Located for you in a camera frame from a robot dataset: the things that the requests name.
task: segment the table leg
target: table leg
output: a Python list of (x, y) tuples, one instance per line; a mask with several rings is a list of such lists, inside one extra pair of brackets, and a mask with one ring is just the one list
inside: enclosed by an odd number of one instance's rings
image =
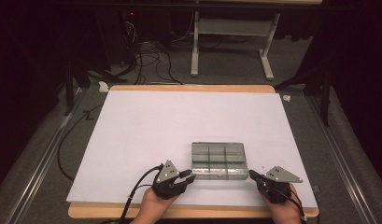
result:
[(276, 27), (278, 25), (278, 19), (279, 18), (280, 18), (280, 14), (276, 13), (273, 20), (272, 20), (272, 24), (270, 26), (270, 29), (269, 29), (269, 34), (267, 36), (265, 48), (260, 49), (260, 57), (261, 57), (261, 62), (262, 62), (262, 66), (263, 66), (263, 71), (265, 73), (266, 79), (268, 79), (268, 80), (274, 79), (272, 69), (271, 69), (269, 61), (267, 59), (267, 53), (269, 52), (269, 48), (272, 45), (273, 36), (275, 35)]
[(191, 53), (191, 76), (199, 74), (199, 12), (194, 12), (193, 51)]

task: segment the dark background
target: dark background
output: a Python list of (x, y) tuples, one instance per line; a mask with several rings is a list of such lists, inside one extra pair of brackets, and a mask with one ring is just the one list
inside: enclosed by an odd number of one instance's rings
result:
[[(324, 1), (324, 5), (353, 2)], [(304, 15), (283, 13), (276, 38), (292, 35), (296, 40), (316, 35), (300, 73), (318, 65), (324, 57), (333, 58), (332, 85), (364, 151), (382, 178), (382, 0), (363, 1), (360, 8), (351, 15), (308, 14), (307, 21), (301, 19)], [(179, 22), (188, 18), (183, 15), (172, 13), (175, 22), (167, 23), (160, 31), (186, 30), (188, 27), (184, 29)], [(170, 21), (170, 16), (165, 13), (162, 17), (162, 12), (149, 16), (152, 20)], [(167, 32), (158, 33), (153, 30), (153, 21), (141, 18), (146, 32), (169, 44)], [(293, 21), (298, 21), (298, 25), (294, 26)], [(316, 33), (319, 21), (321, 26)], [(109, 55), (96, 23), (90, 11), (62, 10), (49, 1), (0, 1), (0, 183), (38, 123), (57, 104), (56, 94), (64, 83), (68, 58), (77, 55), (87, 59), (95, 54), (98, 58), (88, 60), (107, 67)], [(87, 42), (83, 39), (85, 35), (95, 39)], [(334, 54), (329, 52), (332, 43), (340, 43)]]

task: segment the gray floor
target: gray floor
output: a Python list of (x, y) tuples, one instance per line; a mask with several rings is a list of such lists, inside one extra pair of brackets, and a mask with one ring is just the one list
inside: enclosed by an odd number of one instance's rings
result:
[[(275, 85), (294, 76), (309, 44), (309, 40), (292, 42), (289, 39), (274, 40), (269, 60), (275, 75), (274, 81), (263, 77), (262, 65), (256, 49), (263, 43), (261, 38), (249, 41), (244, 37), (227, 36), (214, 49), (217, 41), (213, 38), (202, 39), (199, 77), (191, 77), (191, 47), (187, 42), (178, 42), (170, 49), (154, 48), (153, 44), (143, 46), (144, 50), (165, 50), (171, 57), (171, 74), (185, 84), (269, 84)], [(165, 82), (156, 70), (156, 59), (144, 52), (142, 74), (146, 83)], [(164, 54), (159, 54), (158, 72), (168, 78), (169, 63)], [(127, 75), (129, 84), (136, 80), (136, 74)], [(71, 127), (80, 118), (83, 110), (102, 104), (106, 93), (98, 91), (98, 80), (83, 91), (78, 109), (68, 121)], [(316, 107), (318, 97), (304, 97), (302, 85), (280, 91), (291, 96), (290, 102), (284, 102), (291, 129), (304, 162), (304, 167), (315, 190), (320, 208), (319, 223), (382, 223), (382, 184), (371, 163), (363, 154), (362, 148), (348, 124), (334, 90), (331, 94), (329, 111), (330, 128), (321, 125)], [(59, 171), (55, 154), (47, 162), (48, 170), (39, 178), (35, 195), (31, 195), (22, 209), (22, 213), (12, 216), (13, 208), (32, 179), (35, 170), (54, 142), (53, 135), (64, 121), (64, 92), (59, 95), (61, 102), (44, 118), (38, 130), (21, 154), (4, 183), (0, 187), (0, 223), (98, 223), (101, 220), (72, 219), (67, 215), (69, 204), (65, 201), (72, 182)], [(62, 146), (63, 167), (74, 176), (79, 167), (84, 150), (97, 121), (99, 109), (92, 113), (94, 119), (81, 121), (67, 136)], [(165, 220), (163, 223), (189, 223), (185, 220)], [(231, 220), (231, 223), (255, 223), (252, 219)], [(310, 218), (308, 223), (318, 223)]]

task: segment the wooden table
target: wooden table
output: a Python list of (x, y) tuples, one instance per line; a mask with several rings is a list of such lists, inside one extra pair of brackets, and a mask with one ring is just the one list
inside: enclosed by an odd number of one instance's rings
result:
[[(222, 91), (222, 92), (263, 92), (275, 93), (267, 85), (154, 85), (154, 86), (114, 86), (113, 91)], [(68, 215), (72, 218), (116, 218), (120, 217), (124, 204), (121, 203), (71, 203)], [(135, 217), (140, 204), (131, 204), (126, 217)], [(305, 209), (307, 217), (316, 217), (318, 209)], [(240, 206), (188, 206), (172, 205), (165, 218), (234, 218), (270, 217), (267, 207)]]

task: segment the metal rail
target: metal rail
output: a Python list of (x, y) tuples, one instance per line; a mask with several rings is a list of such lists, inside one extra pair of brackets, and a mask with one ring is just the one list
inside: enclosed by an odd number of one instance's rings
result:
[(362, 223), (377, 224), (368, 203), (365, 201), (365, 198), (363, 196), (363, 193), (360, 189), (359, 184), (357, 183), (354, 175), (351, 173), (351, 170), (347, 165), (346, 158), (343, 156), (339, 146), (336, 144), (336, 141), (333, 137), (333, 134), (330, 128), (324, 125), (324, 122), (319, 116), (319, 108), (318, 108), (318, 103), (316, 99), (314, 97), (307, 97), (306, 99), (310, 107), (315, 112), (315, 115), (318, 118), (319, 125), (321, 126), (321, 129), (323, 130), (325, 136), (327, 137), (327, 140), (331, 147), (331, 153), (334, 158), (334, 162), (339, 172), (339, 175), (343, 179), (343, 182), (347, 188), (348, 194), (351, 200), (353, 201), (357, 209), (357, 212), (360, 215)]
[(107, 1), (59, 1), (51, 3), (61, 7), (126, 7), (138, 10), (186, 10), (186, 11), (232, 11), (232, 12), (319, 12), (343, 13), (356, 8), (356, 4), (348, 6), (295, 5), (295, 4), (261, 4), (261, 3), (123, 3)]
[(68, 116), (64, 117), (62, 123), (57, 128), (56, 132), (54, 133), (53, 137), (50, 140), (50, 144), (43, 155), (40, 163), (35, 169), (35, 172), (31, 179), (29, 180), (27, 186), (24, 188), (21, 197), (18, 199), (16, 204), (14, 205), (12, 211), (10, 212), (9, 217), (7, 218), (6, 224), (16, 224), (21, 223), (25, 214), (27, 213), (28, 208), (30, 207), (40, 185), (42, 184), (42, 181), (48, 172), (48, 169), (50, 167), (51, 162), (53, 161), (57, 148), (59, 146), (60, 141), (62, 140), (62, 137), (64, 136), (64, 132), (66, 130), (66, 127), (71, 120), (74, 111), (78, 108), (79, 103), (84, 98), (85, 91), (82, 91), (80, 88), (78, 89), (76, 93), (76, 99), (75, 104)]

